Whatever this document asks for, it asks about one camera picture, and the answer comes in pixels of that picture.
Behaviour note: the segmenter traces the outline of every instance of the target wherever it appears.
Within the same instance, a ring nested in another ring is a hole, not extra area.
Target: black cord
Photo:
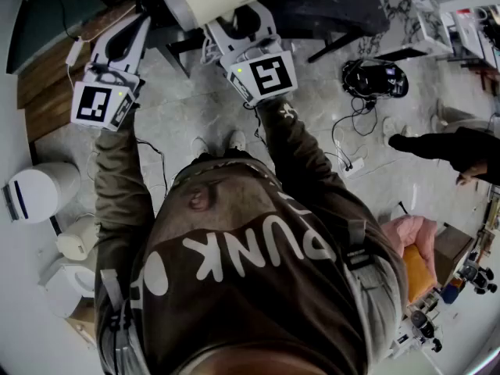
[[[160,150],[158,150],[155,146],[153,146],[151,143],[149,143],[148,141],[143,141],[142,139],[139,139],[138,137],[136,137],[136,140],[137,140],[137,143],[139,145],[147,145],[147,146],[149,146],[157,154],[159,154],[160,157],[162,157],[163,182],[165,182],[165,198],[166,198],[166,193],[168,191],[168,187],[167,187],[166,175],[165,175],[165,155]]]
[[[254,112],[255,118],[257,119],[258,123],[257,123],[257,129],[255,129],[255,132],[254,132],[253,135],[256,138],[260,139],[260,141],[267,147],[266,141],[264,140],[264,138],[262,136],[260,136],[260,133],[259,133],[260,124],[262,123],[262,121],[260,119],[259,114],[257,113],[257,108],[256,107],[252,107],[247,102],[243,103],[243,108],[246,109],[246,110],[248,110],[248,111],[253,111]]]
[[[68,35],[68,38],[77,41],[78,37],[71,36],[70,33],[68,32],[68,27],[66,26],[66,9],[64,8],[63,0],[59,0],[59,4],[61,5],[62,25],[64,26],[64,31],[66,32],[66,35]]]
[[[354,107],[354,101],[359,98],[362,102],[362,107],[361,109],[356,109]],[[343,116],[342,118],[340,118],[339,120],[337,120],[337,122],[334,123],[334,125],[332,126],[331,128],[331,140],[332,142],[335,144],[335,146],[337,147],[337,150],[347,159],[348,161],[348,165],[347,163],[345,162],[345,160],[342,159],[342,161],[344,162],[345,166],[348,167],[348,168],[352,168],[352,161],[351,159],[348,157],[347,154],[345,154],[344,150],[342,150],[342,148],[340,146],[337,146],[337,144],[335,143],[335,127],[340,123],[342,122],[343,120],[346,120],[347,118],[351,118],[351,121],[352,121],[352,128],[354,129],[354,131],[359,135],[359,136],[368,136],[369,134],[372,134],[373,131],[375,130],[375,127],[377,126],[377,123],[378,123],[378,117],[377,117],[377,107],[375,106],[375,103],[376,101],[374,100],[365,100],[363,98],[360,98],[360,97],[353,97],[352,100],[351,100],[351,108],[352,108],[352,111],[353,113],[352,114],[349,114],[348,116]],[[363,133],[363,132],[359,132],[359,130],[356,128],[355,124],[354,124],[354,119],[357,117],[357,116],[365,116],[366,114],[369,114],[371,113],[372,111],[375,112],[375,123],[373,124],[372,126],[372,129],[367,132],[367,133]]]

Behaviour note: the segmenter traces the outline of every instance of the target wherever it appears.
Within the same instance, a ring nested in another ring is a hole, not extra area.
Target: white wire
[[[335,131],[336,131],[336,130],[341,130],[341,131],[342,131],[342,139],[341,139],[341,140],[335,139]],[[339,145],[341,145],[341,144],[342,144],[342,142],[344,141],[344,130],[343,130],[342,128],[340,128],[340,127],[335,128],[335,130],[334,130],[334,141],[338,142],[338,144],[339,144]],[[339,151],[339,149],[338,149],[337,143],[335,143],[335,142],[334,142],[334,145],[335,145],[335,148],[337,149],[337,155],[341,155],[341,152],[340,152],[340,151]],[[360,150],[360,148],[361,148],[361,147],[363,147],[363,146],[364,146],[364,147],[366,147],[366,155],[365,155],[364,157],[362,157],[362,159],[367,159],[367,158],[368,158],[368,156],[370,155],[370,149],[368,148],[368,145],[360,145],[360,146],[357,148],[357,150],[356,150],[355,152],[353,152],[352,154],[348,154],[348,153],[346,153],[344,149],[342,149],[342,151],[343,151],[343,153],[344,153],[345,155],[348,155],[349,157],[353,157],[354,155],[358,154],[358,151],[359,151],[359,150]]]
[[[75,222],[77,222],[80,218],[83,218],[84,216],[95,216],[94,213],[92,212],[86,212],[84,214],[80,214],[76,219],[75,219]]]
[[[475,18],[476,21],[484,21],[488,18],[488,13],[483,7],[476,7],[475,9],[481,11],[484,14],[483,18]]]
[[[89,154],[89,155],[88,155],[88,157],[87,157],[87,165],[85,166],[85,172],[87,173],[88,178],[89,178],[92,182],[94,182],[94,178],[93,178],[93,177],[91,177],[91,175],[88,173],[88,162],[90,161],[90,159],[91,159],[91,157],[92,157],[92,155],[93,155],[93,154],[96,154],[96,155],[97,155],[98,153],[97,153],[97,152],[91,152],[91,154]]]
[[[75,87],[73,86],[73,80],[71,79],[70,66],[69,65],[66,65],[66,73],[68,74],[68,79],[70,80],[70,83],[71,83],[71,89],[74,91]]]
[[[89,41],[93,41],[94,39],[96,39],[97,36],[100,36],[101,34],[103,34],[104,32],[106,32],[110,27],[116,25],[118,22],[120,22],[124,17],[125,15],[127,15],[130,11],[132,11],[133,9],[135,9],[135,4],[132,5],[126,12],[124,12],[120,17],[118,17],[117,20],[114,20],[110,25],[108,25],[106,28],[104,28],[103,30],[100,30],[96,35],[94,35],[93,37],[91,37],[90,39],[88,40],[83,40],[81,39],[81,41],[83,43],[88,43]]]

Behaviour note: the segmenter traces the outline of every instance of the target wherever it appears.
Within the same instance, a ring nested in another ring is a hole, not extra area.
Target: cable
[[[362,107],[361,109],[356,109],[354,107],[354,101],[359,98],[361,101],[362,101]],[[347,154],[345,154],[344,150],[342,150],[342,148],[337,145],[337,143],[335,142],[335,127],[340,123],[342,122],[343,120],[346,120],[347,118],[351,118],[351,121],[352,121],[352,128],[354,129],[354,131],[359,135],[359,136],[368,136],[369,134],[372,134],[373,131],[375,130],[375,127],[377,126],[378,124],[378,117],[377,117],[377,107],[376,107],[376,102],[377,100],[365,100],[364,98],[360,98],[360,97],[353,97],[352,100],[351,100],[351,107],[352,107],[352,111],[353,113],[352,114],[349,114],[348,116],[343,116],[342,118],[340,118],[339,120],[337,120],[337,122],[334,123],[334,125],[332,126],[331,128],[331,140],[332,142],[334,143],[335,147],[337,148],[337,152],[341,153],[349,162],[349,165],[346,165],[347,167],[349,168],[352,168],[352,161],[351,159],[348,157]],[[370,131],[366,132],[366,133],[363,133],[363,132],[360,132],[356,126],[355,126],[355,123],[354,123],[354,119],[357,117],[357,116],[365,116],[366,114],[369,114],[371,113],[372,111],[375,111],[375,122],[373,123],[373,126],[371,128]]]
[[[94,182],[94,178],[91,177],[91,175],[88,173],[88,163],[91,160],[91,157],[93,154],[97,155],[97,152],[91,152],[91,154],[88,155],[87,157],[87,165],[85,166],[85,171],[87,172],[88,179],[90,179],[92,182]]]
[[[70,80],[71,83],[71,89],[74,91],[75,87],[73,86],[73,80],[71,79],[70,75],[70,66],[66,65],[66,73],[68,74],[68,79]]]
[[[168,192],[168,187],[167,187],[166,175],[165,175],[165,155],[160,150],[158,150],[155,146],[153,146],[151,143],[149,143],[148,141],[143,141],[142,139],[139,139],[138,137],[136,137],[136,140],[137,140],[137,144],[138,145],[147,145],[147,146],[149,146],[157,154],[159,154],[160,157],[162,158],[163,182],[165,183],[165,198],[166,198],[166,195],[167,195],[167,192]]]
[[[339,155],[336,155],[336,154],[330,153],[330,152],[324,152],[324,153],[325,154],[329,154],[329,155],[333,155],[334,157],[337,157],[338,159],[340,159],[344,163],[344,165],[345,165],[346,168],[349,167],[349,165],[346,163],[346,161],[342,157],[340,157]]]
[[[116,25],[118,22],[120,22],[130,11],[132,11],[133,9],[135,9],[135,4],[132,5],[126,12],[124,12],[121,16],[118,17],[117,20],[114,20],[113,22],[110,23],[110,25],[108,25],[106,28],[104,28],[103,30],[100,30],[97,34],[95,34],[93,37],[91,37],[90,39],[87,39],[87,40],[84,40],[84,39],[81,39],[81,41],[83,43],[88,43],[89,41],[93,41],[94,39],[96,39],[97,36],[100,36],[101,34],[103,34],[104,32],[106,32],[110,27]]]
[[[260,119],[259,113],[257,112],[257,108],[256,107],[252,107],[247,102],[243,103],[243,108],[246,109],[246,110],[248,110],[248,111],[253,111],[254,112],[255,118],[257,119],[258,123],[257,123],[257,129],[255,129],[255,132],[254,132],[253,135],[256,138],[260,139],[260,141],[267,147],[266,141],[264,140],[264,138],[262,136],[260,136],[260,133],[259,133],[259,128],[260,128],[260,125],[261,125],[262,121]]]
[[[74,41],[78,40],[78,37],[70,35],[68,32],[68,27],[66,26],[66,9],[64,7],[63,0],[59,0],[59,4],[61,5],[61,15],[62,15],[62,26],[64,27],[64,31],[68,38],[73,39]]]

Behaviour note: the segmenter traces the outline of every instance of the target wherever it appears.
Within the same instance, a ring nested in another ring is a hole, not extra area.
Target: sleeve
[[[298,119],[296,111],[282,99],[258,107],[266,131],[267,148],[284,190],[300,191],[304,184],[319,190],[326,185],[345,188],[318,141]]]
[[[95,219],[99,226],[95,309],[99,343],[102,325],[112,311],[101,271],[116,271],[122,295],[127,298],[131,269],[151,230],[154,213],[141,175],[134,114],[127,115],[117,132],[103,130],[95,144]]]
[[[332,172],[330,160],[289,103],[276,99],[261,104],[258,110],[266,131],[267,148],[284,191],[318,216],[340,245],[349,243],[351,221],[365,221],[370,247],[391,264],[404,306],[408,294],[405,264],[371,211]]]

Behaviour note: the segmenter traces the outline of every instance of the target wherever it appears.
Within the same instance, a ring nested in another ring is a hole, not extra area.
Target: marble floor
[[[342,64],[352,58],[349,46],[310,65],[306,58],[322,48],[320,41],[294,41],[295,69],[299,89],[290,101],[307,129],[327,152],[335,153],[331,140],[333,122],[352,112],[351,96],[344,93],[339,81]],[[166,157],[167,180],[193,159],[191,140],[204,139],[218,152],[231,130],[245,132],[248,151],[272,169],[266,147],[254,136],[257,119],[242,107],[238,93],[223,79],[215,66],[201,66],[199,52],[185,57],[191,71],[188,80],[179,76],[156,50],[148,50],[140,74],[146,80],[136,115],[137,137],[149,141]],[[399,201],[411,213],[448,222],[474,235],[486,206],[488,185],[481,182],[458,188],[455,171],[447,162],[429,161],[396,152],[384,146],[382,121],[393,116],[402,126],[408,124],[414,134],[430,131],[430,117],[438,99],[443,104],[488,119],[495,110],[493,98],[481,89],[480,78],[461,69],[458,63],[418,58],[399,62],[409,78],[409,93],[401,99],[377,103],[378,123],[372,134],[359,136],[346,120],[335,137],[351,160],[364,158],[364,168],[345,179],[349,190],[358,195],[375,216],[391,211]],[[366,132],[373,126],[374,112],[355,119],[356,127]],[[98,131],[73,124],[43,137],[36,147],[41,161],[66,160],[75,163],[82,176],[77,197],[57,214],[60,227],[66,229],[79,215],[95,210],[93,176],[95,175],[94,140]],[[147,145],[140,145],[141,168],[159,209],[165,187],[162,162]]]

